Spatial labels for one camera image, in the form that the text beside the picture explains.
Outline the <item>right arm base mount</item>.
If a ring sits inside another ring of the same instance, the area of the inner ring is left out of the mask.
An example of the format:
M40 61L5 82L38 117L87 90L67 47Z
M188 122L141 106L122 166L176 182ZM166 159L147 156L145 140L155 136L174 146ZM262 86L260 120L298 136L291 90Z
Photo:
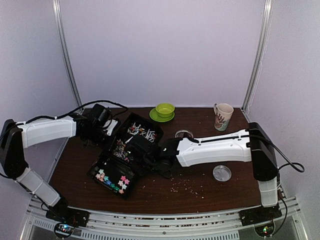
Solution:
M271 237L276 232L275 219L283 215L279 204L272 207L257 206L241 210L238 214L242 226L254 226L255 233L262 238Z

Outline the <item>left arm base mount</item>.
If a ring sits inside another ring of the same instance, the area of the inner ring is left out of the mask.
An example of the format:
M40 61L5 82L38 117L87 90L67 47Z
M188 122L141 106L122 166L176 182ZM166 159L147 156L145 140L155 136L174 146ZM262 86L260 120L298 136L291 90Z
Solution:
M69 238L78 227L86 227L90 213L86 210L69 207L65 197L54 206L43 202L41 208L46 211L46 218L56 221L53 227L53 233L58 239Z

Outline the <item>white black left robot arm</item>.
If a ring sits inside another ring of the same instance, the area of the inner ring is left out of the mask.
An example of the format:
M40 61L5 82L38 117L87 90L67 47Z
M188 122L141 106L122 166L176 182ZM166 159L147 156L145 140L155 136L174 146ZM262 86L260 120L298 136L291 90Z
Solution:
M111 111L100 104L95 104L88 114L73 111L63 116L39 116L24 122L8 119L0 136L0 163L4 175L53 207L53 215L61 222L67 222L72 218L71 209L61 203L63 197L29 167L24 150L56 139L73 137L105 149L119 123Z

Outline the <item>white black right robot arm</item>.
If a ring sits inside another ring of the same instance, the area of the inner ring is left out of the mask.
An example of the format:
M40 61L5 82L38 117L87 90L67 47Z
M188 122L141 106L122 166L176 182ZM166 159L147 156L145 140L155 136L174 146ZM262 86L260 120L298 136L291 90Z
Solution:
M266 221L276 212L278 166L275 146L256 122L251 122L247 129L230 134L176 137L167 139L162 145L135 135L126 142L125 150L167 179L172 176L175 162L182 167L228 161L251 162L262 204L257 208L256 216Z

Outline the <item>black three-compartment candy tray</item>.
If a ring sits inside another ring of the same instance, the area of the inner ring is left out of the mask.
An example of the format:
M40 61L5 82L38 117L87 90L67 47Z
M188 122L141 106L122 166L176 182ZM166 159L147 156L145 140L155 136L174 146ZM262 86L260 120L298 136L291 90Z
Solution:
M152 169L145 163L142 154L132 145L127 145L136 136L143 137L144 143L157 144L163 135L160 126L131 113L115 133L109 149L102 151L88 170L88 177L127 199L136 181Z

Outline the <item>clear plastic jar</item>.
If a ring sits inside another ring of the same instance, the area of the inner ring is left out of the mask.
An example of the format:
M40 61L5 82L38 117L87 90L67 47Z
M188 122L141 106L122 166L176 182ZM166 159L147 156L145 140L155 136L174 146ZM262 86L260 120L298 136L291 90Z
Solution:
M175 138L194 138L194 134L188 129L180 129L175 135Z

